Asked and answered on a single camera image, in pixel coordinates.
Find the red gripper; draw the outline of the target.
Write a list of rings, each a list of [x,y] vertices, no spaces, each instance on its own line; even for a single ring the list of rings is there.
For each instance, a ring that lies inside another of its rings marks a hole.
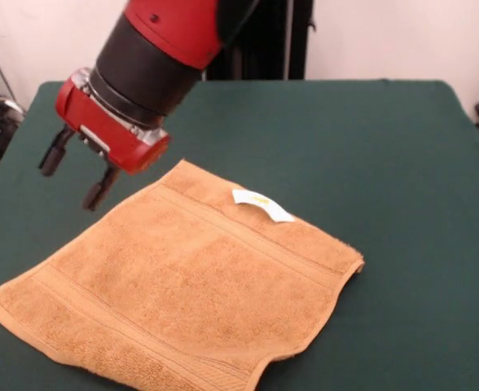
[[[113,164],[108,164],[102,178],[82,201],[84,210],[95,211],[121,169],[128,174],[148,169],[165,153],[170,136],[162,128],[142,128],[107,110],[95,98],[88,83],[89,74],[88,68],[80,68],[60,87],[55,109],[65,125],[52,140],[38,168],[44,177],[52,176],[64,158],[73,131],[87,137]]]

